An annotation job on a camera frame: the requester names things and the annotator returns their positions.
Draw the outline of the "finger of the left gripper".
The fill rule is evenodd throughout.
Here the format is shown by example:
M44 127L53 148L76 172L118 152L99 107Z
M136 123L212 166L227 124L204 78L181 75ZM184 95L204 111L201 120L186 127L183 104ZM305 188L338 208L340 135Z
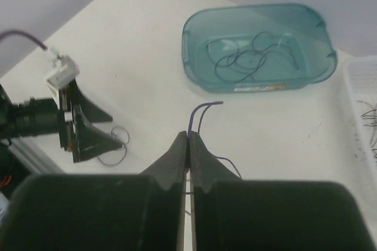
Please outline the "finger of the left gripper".
M91 160L109 151L121 149L123 142L94 127L79 106L74 106L75 133L78 134L79 154L72 154L73 162Z
M89 122L112 122L113 117L87 98L77 85L76 80L70 82L70 99L72 106L79 106Z

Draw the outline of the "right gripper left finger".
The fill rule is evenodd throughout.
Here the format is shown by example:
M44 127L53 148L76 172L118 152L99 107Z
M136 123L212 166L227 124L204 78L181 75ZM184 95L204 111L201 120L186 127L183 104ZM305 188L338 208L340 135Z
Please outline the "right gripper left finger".
M187 134L139 174L40 174L16 189L2 250L182 250Z

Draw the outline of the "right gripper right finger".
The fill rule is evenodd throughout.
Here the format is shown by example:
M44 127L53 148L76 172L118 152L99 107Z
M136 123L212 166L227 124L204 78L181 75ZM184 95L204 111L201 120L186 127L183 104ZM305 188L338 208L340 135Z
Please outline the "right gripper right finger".
M243 180L191 133L194 250L373 250L355 198L333 181Z

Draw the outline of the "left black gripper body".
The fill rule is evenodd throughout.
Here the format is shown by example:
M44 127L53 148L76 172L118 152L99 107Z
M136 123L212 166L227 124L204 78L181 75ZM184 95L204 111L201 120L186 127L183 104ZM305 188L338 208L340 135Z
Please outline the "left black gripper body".
M61 148L72 154L79 154L78 134L75 133L75 113L73 104L77 98L78 86L71 81L58 91L58 134Z

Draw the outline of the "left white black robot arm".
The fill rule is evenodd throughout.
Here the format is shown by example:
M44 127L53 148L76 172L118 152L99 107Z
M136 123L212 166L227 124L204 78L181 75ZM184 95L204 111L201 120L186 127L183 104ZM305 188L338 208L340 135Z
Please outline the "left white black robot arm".
M88 99L74 80L53 98L32 98L12 103L1 87L1 139L58 134L60 147L72 154L73 162L91 160L124 143L93 126L111 123L112 116Z

